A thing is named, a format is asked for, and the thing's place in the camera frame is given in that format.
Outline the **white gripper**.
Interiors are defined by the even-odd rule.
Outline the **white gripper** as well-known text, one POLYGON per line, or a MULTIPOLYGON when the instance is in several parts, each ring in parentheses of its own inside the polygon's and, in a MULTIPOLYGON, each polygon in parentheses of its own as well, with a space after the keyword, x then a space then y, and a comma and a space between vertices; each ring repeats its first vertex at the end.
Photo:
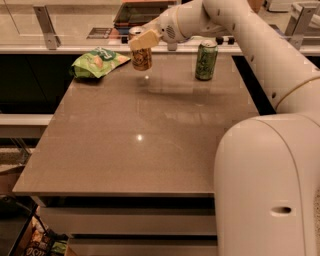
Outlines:
POLYGON ((148 49, 159 44, 162 40, 172 44, 185 40, 178 25, 178 6, 171 7, 164 11, 158 18, 143 25, 145 32, 134 36, 129 40, 129 47, 132 51, 148 49))

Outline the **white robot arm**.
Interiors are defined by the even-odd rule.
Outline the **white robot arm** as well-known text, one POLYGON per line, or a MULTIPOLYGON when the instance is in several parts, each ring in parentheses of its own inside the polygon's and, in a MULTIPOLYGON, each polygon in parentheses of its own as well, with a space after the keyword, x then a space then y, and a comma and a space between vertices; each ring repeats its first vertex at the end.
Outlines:
POLYGON ((193 36, 234 36, 275 114, 230 128, 219 143, 214 193, 219 256, 318 256, 318 68, 248 0, 193 0, 165 11, 133 50, 193 36))

